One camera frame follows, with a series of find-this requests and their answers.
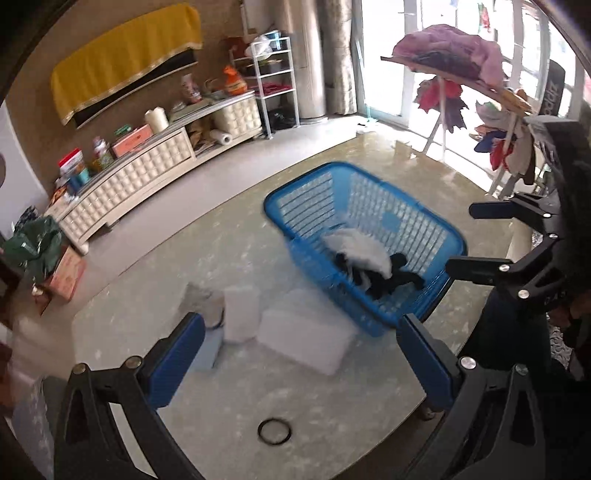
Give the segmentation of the white quilted cloth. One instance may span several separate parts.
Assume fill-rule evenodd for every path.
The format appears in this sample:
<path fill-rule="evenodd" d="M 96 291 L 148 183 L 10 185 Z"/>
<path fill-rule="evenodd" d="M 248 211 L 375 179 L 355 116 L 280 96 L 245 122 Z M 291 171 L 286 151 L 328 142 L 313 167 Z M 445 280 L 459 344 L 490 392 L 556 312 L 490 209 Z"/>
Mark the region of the white quilted cloth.
<path fill-rule="evenodd" d="M 392 260 L 386 247 L 377 239 L 356 228 L 332 230 L 322 235 L 325 247 L 334 254 L 335 265 L 345 270 L 356 286 L 367 290 L 370 274 L 379 280 L 392 276 Z"/>

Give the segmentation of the light blue folded cloth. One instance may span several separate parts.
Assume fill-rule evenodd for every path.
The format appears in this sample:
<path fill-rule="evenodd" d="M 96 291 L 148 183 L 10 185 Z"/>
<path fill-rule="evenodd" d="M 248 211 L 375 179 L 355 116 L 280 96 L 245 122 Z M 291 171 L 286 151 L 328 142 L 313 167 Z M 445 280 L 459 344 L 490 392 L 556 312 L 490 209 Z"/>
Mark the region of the light blue folded cloth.
<path fill-rule="evenodd" d="M 206 330 L 204 343 L 202 343 L 195 355 L 189 371 L 208 371 L 214 368 L 219 351 L 221 351 L 223 338 L 224 330 L 222 327 Z"/>

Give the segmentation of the grey rough cloth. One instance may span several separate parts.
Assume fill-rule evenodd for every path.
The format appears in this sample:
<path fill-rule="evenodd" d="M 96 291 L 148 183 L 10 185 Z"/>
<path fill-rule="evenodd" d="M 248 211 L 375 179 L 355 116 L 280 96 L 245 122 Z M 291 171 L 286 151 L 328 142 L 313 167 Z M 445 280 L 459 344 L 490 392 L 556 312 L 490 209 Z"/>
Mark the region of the grey rough cloth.
<path fill-rule="evenodd" d="M 206 329 L 221 328 L 224 318 L 224 293 L 188 283 L 181 299 L 179 313 L 197 313 L 204 319 Z"/>

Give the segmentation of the small white folded cloth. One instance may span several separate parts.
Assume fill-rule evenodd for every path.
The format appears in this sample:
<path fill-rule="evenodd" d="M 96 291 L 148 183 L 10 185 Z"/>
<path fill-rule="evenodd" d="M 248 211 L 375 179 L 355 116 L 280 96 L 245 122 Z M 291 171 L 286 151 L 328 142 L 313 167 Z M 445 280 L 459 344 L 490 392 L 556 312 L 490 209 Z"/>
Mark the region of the small white folded cloth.
<path fill-rule="evenodd" d="M 242 343 L 259 332 L 260 292 L 256 286 L 231 286 L 224 290 L 224 341 Z"/>

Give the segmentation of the wooden clothes drying rack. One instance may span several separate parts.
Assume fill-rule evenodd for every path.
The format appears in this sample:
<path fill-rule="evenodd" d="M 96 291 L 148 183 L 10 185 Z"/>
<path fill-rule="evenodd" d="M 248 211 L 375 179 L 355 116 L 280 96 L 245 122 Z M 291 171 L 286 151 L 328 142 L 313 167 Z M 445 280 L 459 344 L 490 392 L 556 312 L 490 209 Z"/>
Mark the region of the wooden clothes drying rack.
<path fill-rule="evenodd" d="M 534 111 L 514 91 L 495 89 L 481 81 L 464 78 L 453 73 L 412 61 L 409 58 L 393 56 L 381 58 L 384 62 L 402 65 L 407 73 L 423 76 L 416 89 L 417 108 L 424 111 L 436 110 L 438 119 L 427 138 L 424 153 L 428 153 L 437 136 L 442 151 L 449 149 L 447 137 L 455 130 L 470 130 L 479 141 L 492 132 L 503 132 L 503 138 L 493 138 L 487 152 L 495 161 L 484 171 L 492 175 L 489 185 L 490 196 L 497 199 L 513 194 L 520 181 L 517 170 L 509 170 L 506 160 L 518 152 L 515 143 L 531 138 L 525 121 Z"/>

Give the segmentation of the orange cardboard box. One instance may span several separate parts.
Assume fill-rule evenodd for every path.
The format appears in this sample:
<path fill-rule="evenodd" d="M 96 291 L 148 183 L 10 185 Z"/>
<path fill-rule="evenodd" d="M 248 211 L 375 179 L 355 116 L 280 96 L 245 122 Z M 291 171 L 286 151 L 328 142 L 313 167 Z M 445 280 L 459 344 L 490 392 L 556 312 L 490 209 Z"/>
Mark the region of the orange cardboard box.
<path fill-rule="evenodd" d="M 61 297 L 64 301 L 72 300 L 76 288 L 86 269 L 84 258 L 72 247 L 68 247 L 54 272 L 44 282 L 53 295 Z"/>

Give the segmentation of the large white folded cloth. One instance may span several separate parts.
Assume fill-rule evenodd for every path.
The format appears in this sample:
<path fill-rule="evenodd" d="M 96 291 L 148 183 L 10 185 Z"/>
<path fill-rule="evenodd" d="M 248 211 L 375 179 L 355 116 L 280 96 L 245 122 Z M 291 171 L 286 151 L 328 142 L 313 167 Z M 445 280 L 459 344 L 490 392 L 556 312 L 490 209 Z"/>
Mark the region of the large white folded cloth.
<path fill-rule="evenodd" d="M 324 293 L 287 292 L 263 311 L 256 340 L 284 357 L 332 376 L 358 328 Z"/>

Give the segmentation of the blue plastic laundry basket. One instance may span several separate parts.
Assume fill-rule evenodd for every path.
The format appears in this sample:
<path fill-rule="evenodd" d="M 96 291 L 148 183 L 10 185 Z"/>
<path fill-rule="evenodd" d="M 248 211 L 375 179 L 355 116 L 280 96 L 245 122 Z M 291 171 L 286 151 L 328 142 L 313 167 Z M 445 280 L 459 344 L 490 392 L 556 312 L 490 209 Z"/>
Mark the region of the blue plastic laundry basket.
<path fill-rule="evenodd" d="M 426 320 L 468 252 L 449 222 L 394 185 L 345 162 L 318 166 L 264 198 L 304 271 L 363 332 L 380 337 L 411 313 Z"/>

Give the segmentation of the pink cloth on rack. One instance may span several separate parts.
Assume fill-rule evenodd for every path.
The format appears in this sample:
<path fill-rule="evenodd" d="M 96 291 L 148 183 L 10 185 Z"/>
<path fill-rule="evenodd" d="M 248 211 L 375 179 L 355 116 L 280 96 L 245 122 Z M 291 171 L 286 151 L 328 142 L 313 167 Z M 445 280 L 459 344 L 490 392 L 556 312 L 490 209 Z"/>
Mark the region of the pink cloth on rack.
<path fill-rule="evenodd" d="M 496 42 L 447 24 L 407 34 L 394 46 L 392 55 L 479 80 L 490 87 L 502 87 L 505 81 L 504 59 Z"/>

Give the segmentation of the green plastic bag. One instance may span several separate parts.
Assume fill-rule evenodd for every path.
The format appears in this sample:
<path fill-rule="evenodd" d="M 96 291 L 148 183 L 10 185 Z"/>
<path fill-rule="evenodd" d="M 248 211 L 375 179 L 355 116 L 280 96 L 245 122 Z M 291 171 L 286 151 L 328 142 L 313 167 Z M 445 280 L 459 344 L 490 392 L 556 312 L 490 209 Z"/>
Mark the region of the green plastic bag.
<path fill-rule="evenodd" d="M 1 249 L 11 266 L 40 284 L 53 274 L 65 247 L 66 238 L 57 222 L 52 217 L 39 217 L 24 224 Z"/>

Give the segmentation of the cream tufted TV cabinet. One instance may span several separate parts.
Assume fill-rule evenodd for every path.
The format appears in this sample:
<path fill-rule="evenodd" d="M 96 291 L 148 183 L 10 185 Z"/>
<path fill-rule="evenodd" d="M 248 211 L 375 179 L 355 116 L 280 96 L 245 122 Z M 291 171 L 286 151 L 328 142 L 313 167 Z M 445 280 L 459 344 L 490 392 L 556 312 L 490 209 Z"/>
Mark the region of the cream tufted TV cabinet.
<path fill-rule="evenodd" d="M 226 146 L 209 131 L 228 132 Z M 110 228 L 143 201 L 194 168 L 263 134 L 259 107 L 249 91 L 211 104 L 172 122 L 161 133 L 116 160 L 71 199 L 59 199 L 45 214 L 60 226 L 73 246 L 88 252 L 88 240 Z"/>

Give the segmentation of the red white box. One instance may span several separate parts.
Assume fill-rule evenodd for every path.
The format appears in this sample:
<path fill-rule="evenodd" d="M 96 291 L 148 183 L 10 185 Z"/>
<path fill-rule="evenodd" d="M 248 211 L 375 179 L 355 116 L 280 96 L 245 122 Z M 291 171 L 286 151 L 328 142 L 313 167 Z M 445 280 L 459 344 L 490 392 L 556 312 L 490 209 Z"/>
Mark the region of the red white box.
<path fill-rule="evenodd" d="M 58 167 L 61 176 L 66 176 L 70 171 L 79 171 L 85 168 L 83 153 L 79 148 L 75 148 L 58 161 Z"/>

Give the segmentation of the pink flat box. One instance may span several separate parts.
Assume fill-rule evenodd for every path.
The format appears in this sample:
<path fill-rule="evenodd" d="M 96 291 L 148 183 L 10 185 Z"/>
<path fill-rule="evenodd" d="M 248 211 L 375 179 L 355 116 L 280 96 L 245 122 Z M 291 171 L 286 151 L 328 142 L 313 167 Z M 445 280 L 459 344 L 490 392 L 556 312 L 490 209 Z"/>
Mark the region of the pink flat box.
<path fill-rule="evenodd" d="M 120 158 L 127 153 L 135 151 L 140 145 L 149 140 L 153 135 L 149 125 L 144 124 L 118 139 L 111 147 L 116 158 Z"/>

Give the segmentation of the white paper towel roll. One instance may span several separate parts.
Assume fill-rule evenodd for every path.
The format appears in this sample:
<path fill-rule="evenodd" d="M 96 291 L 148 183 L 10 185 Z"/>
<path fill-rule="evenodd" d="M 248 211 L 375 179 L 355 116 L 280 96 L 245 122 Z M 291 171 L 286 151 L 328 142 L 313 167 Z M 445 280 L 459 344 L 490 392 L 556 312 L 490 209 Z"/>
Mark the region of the white paper towel roll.
<path fill-rule="evenodd" d="M 209 135 L 211 136 L 212 141 L 222 146 L 230 144 L 233 140 L 232 136 L 228 132 L 218 129 L 212 129 L 209 131 Z"/>

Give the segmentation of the cream cylinder candle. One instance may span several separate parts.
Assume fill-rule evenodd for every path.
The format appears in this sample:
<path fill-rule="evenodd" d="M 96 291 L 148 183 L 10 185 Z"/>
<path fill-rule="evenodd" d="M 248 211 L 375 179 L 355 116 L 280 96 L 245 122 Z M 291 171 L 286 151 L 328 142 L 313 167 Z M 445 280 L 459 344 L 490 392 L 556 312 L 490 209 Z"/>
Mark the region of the cream cylinder candle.
<path fill-rule="evenodd" d="M 147 110 L 144 113 L 144 120 L 154 134 L 163 132 L 169 126 L 165 110 L 162 107 Z"/>

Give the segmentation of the silver standing air conditioner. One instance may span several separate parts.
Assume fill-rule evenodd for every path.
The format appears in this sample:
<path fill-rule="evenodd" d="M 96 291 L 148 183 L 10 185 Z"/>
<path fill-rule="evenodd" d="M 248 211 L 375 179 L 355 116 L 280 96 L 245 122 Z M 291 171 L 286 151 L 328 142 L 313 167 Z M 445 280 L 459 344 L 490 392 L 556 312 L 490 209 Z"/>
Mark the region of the silver standing air conditioner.
<path fill-rule="evenodd" d="M 320 120 L 327 114 L 327 102 L 317 2 L 278 1 L 276 25 L 290 37 L 300 118 L 308 123 Z"/>

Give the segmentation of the white metal shelf rack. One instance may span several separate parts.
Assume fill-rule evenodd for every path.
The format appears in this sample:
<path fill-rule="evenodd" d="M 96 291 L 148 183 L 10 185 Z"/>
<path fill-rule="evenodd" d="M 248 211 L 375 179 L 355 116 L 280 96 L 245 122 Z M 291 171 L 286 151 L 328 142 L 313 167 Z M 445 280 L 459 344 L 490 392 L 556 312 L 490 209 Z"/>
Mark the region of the white metal shelf rack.
<path fill-rule="evenodd" d="M 254 92 L 267 139 L 301 125 L 290 36 L 271 30 L 246 42 L 238 37 L 228 47 L 229 61 Z"/>

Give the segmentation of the orange detergent bottle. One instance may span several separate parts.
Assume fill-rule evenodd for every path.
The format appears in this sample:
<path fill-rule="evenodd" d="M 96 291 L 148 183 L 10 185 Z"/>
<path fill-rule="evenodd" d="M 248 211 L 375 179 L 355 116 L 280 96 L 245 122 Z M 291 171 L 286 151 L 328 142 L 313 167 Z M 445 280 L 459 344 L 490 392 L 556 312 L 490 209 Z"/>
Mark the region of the orange detergent bottle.
<path fill-rule="evenodd" d="M 223 68 L 225 75 L 224 91 L 230 96 L 238 96 L 245 94 L 249 90 L 249 86 L 242 78 L 242 75 L 230 65 L 226 65 Z"/>

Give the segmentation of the yellow cloth covered television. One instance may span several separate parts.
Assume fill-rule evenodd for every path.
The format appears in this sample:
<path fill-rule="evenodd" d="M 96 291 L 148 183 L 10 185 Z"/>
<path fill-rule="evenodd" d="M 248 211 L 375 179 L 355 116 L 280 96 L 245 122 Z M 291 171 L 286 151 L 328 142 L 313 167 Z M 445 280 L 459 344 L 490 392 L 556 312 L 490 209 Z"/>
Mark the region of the yellow cloth covered television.
<path fill-rule="evenodd" d="M 179 3 L 129 20 L 93 39 L 52 70 L 50 88 L 62 125 L 172 57 L 202 48 L 197 9 Z"/>

